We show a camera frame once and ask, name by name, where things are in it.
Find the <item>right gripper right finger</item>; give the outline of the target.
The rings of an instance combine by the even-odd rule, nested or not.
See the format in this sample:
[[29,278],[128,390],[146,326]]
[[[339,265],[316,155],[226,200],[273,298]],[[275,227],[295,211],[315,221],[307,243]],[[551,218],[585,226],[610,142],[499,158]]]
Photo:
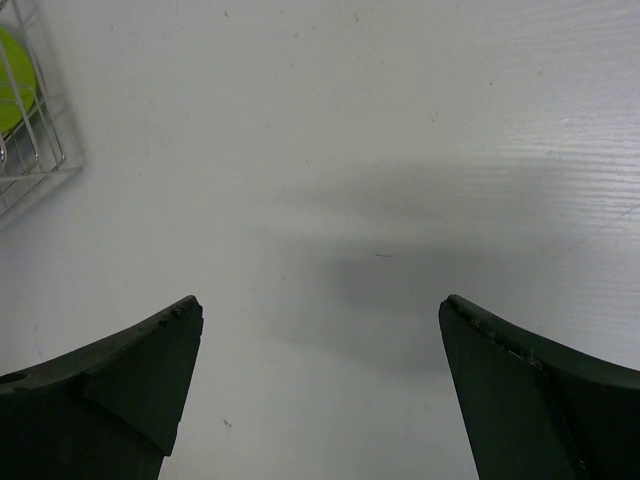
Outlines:
[[458,295],[438,317],[479,478],[638,478],[638,371]]

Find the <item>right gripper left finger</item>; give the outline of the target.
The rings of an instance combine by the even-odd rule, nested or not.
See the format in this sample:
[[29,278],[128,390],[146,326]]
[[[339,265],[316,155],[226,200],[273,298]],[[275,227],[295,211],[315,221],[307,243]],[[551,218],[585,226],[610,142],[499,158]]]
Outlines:
[[1,377],[4,479],[156,479],[203,331],[187,296],[146,320]]

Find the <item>lime green plate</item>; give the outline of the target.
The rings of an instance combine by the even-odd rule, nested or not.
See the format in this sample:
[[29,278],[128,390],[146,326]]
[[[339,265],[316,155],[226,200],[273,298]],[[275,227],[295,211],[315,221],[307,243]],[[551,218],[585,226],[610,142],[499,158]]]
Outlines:
[[1,28],[1,133],[7,134],[28,113],[37,92],[32,61],[22,44],[4,27]]

